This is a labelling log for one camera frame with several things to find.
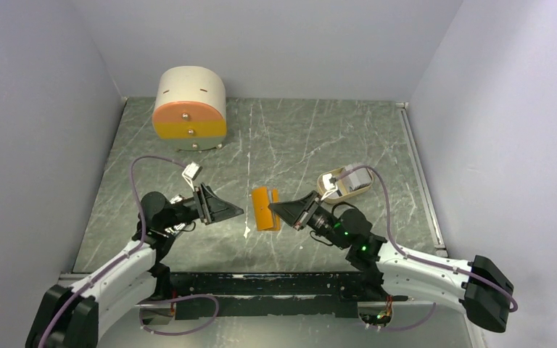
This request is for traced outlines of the orange blue card holder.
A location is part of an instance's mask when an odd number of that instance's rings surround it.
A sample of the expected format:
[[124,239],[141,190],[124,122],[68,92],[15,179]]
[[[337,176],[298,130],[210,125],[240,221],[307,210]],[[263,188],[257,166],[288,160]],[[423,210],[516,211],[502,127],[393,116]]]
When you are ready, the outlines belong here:
[[280,218],[269,208],[270,203],[279,200],[276,188],[261,186],[252,190],[252,206],[255,216],[255,225],[258,231],[279,231]]

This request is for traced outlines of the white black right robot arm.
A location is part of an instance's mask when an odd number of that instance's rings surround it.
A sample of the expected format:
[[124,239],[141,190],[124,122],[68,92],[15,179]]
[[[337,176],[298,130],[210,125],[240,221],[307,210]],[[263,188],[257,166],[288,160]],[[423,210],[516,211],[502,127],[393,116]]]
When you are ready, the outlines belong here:
[[270,203],[268,209],[293,229],[309,228],[330,246],[346,250],[346,261],[363,274],[369,299],[414,297],[454,309],[485,330],[506,331],[513,284],[491,259],[455,260],[393,245],[372,232],[357,207],[349,204],[335,215],[314,191],[299,200]]

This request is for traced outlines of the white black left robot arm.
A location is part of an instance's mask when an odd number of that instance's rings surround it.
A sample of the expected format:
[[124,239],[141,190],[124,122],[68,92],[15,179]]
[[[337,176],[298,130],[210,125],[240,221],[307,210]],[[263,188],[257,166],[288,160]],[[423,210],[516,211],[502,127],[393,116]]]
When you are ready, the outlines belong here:
[[124,314],[142,302],[166,302],[175,290],[162,259],[185,227],[242,215],[244,210],[219,198],[201,183],[190,198],[169,200],[158,191],[140,201],[136,233],[121,252],[92,274],[44,294],[26,347],[96,347]]

